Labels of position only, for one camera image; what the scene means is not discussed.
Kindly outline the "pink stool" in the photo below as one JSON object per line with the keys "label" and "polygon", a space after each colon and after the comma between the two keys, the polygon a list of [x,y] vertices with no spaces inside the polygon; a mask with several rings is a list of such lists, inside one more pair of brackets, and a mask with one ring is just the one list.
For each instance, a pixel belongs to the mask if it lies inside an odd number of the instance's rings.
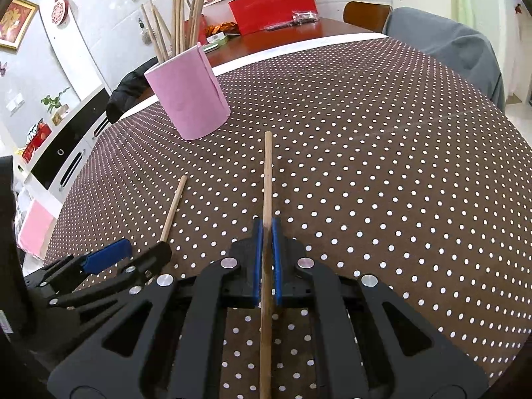
{"label": "pink stool", "polygon": [[33,200],[18,236],[19,247],[27,254],[44,260],[56,218],[37,200]]}

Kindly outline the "white black sideboard cabinet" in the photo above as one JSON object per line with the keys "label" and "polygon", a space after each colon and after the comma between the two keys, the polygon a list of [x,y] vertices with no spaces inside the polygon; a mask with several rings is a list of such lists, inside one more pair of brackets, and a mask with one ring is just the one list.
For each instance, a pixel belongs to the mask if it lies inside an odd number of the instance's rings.
{"label": "white black sideboard cabinet", "polygon": [[109,94],[97,87],[75,108],[67,110],[51,135],[26,163],[17,166],[24,187],[40,203],[63,203],[99,136],[110,126],[105,113]]}

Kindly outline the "red box on sideboard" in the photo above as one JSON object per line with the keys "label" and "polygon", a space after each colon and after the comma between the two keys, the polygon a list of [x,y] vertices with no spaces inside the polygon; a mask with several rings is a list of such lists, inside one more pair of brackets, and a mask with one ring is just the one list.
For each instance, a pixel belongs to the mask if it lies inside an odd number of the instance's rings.
{"label": "red box on sideboard", "polygon": [[51,135],[52,129],[48,126],[47,123],[44,123],[42,120],[39,121],[29,133],[29,141],[24,148],[22,157],[26,163],[29,163],[32,159],[33,153],[39,147],[42,146],[42,143]]}

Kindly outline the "small green potted plant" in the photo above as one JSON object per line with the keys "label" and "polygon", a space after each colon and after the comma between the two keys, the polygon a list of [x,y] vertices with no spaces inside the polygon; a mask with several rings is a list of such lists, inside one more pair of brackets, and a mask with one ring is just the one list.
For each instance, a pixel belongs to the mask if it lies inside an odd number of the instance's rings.
{"label": "small green potted plant", "polygon": [[46,95],[46,97],[42,98],[41,103],[46,107],[47,113],[51,117],[52,123],[57,126],[61,120],[61,109],[64,107],[63,104],[61,104],[61,97],[69,90],[69,87],[66,87],[62,91],[58,92],[58,95],[55,97],[52,97],[51,95]]}

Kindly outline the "black jacket on chair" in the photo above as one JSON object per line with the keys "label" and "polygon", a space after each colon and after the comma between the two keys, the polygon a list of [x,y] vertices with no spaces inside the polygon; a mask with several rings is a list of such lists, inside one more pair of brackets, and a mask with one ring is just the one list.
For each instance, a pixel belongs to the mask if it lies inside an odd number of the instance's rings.
{"label": "black jacket on chair", "polygon": [[110,95],[105,108],[106,117],[111,124],[116,123],[126,111],[134,107],[139,102],[140,97],[150,89],[145,72],[157,65],[158,62],[158,59],[153,57],[126,74],[120,81]]}

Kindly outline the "pink cylindrical holder cup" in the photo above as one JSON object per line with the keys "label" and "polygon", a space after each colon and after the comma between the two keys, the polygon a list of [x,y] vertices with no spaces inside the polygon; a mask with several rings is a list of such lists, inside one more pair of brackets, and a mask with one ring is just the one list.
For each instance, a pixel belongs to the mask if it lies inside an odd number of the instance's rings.
{"label": "pink cylindrical holder cup", "polygon": [[171,123],[186,141],[215,132],[231,114],[199,44],[151,67],[145,77]]}

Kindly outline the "brown polka dot tablecloth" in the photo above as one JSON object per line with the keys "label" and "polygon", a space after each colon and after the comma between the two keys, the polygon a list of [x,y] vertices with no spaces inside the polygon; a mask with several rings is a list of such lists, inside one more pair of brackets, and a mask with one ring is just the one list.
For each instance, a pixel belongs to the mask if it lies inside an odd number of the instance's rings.
{"label": "brown polka dot tablecloth", "polygon": [[392,38],[236,62],[218,81],[231,114],[200,140],[160,104],[101,135],[48,261],[121,239],[139,257],[185,178],[171,260],[119,310],[161,275],[197,276],[260,219],[259,300],[227,311],[217,398],[321,398],[310,313],[274,299],[275,219],[337,275],[385,282],[485,372],[480,398],[530,397],[530,370],[507,369],[531,333],[531,148],[505,115]]}

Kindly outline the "red gold framed picture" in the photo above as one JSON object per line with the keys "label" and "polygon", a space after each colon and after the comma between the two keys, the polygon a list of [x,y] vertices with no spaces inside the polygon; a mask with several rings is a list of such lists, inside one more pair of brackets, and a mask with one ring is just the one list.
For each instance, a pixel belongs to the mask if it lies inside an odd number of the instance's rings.
{"label": "red gold framed picture", "polygon": [[39,5],[28,0],[12,0],[1,19],[1,47],[17,51]]}

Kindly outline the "snack packet on table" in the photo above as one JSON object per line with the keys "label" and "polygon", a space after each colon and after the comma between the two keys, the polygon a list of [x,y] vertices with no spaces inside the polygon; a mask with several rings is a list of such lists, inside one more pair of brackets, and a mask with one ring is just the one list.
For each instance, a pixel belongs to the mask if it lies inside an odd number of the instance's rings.
{"label": "snack packet on table", "polygon": [[292,13],[292,24],[314,24],[319,20],[317,12],[314,11],[294,11]]}

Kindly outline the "red gift bag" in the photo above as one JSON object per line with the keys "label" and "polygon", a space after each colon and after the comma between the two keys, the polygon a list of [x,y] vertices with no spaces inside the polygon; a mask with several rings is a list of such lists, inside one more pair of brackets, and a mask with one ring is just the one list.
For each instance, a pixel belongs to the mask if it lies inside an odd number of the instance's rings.
{"label": "red gift bag", "polygon": [[233,0],[229,6],[242,35],[292,25],[294,11],[318,13],[315,0]]}

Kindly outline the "brown wooden chair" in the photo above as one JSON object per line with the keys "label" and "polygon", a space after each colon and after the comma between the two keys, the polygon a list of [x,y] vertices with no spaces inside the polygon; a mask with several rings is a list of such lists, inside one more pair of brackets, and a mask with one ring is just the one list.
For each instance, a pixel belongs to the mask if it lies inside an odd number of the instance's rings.
{"label": "brown wooden chair", "polygon": [[391,5],[351,1],[343,9],[343,21],[374,33],[381,33],[391,12]]}

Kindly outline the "red round wall ornament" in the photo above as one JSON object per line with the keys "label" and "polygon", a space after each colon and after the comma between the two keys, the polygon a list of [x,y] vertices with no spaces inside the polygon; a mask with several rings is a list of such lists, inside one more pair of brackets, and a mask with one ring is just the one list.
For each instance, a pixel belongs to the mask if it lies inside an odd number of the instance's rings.
{"label": "red round wall ornament", "polygon": [[66,21],[68,9],[68,0],[54,0],[54,5],[52,7],[52,23],[56,26],[63,24]]}

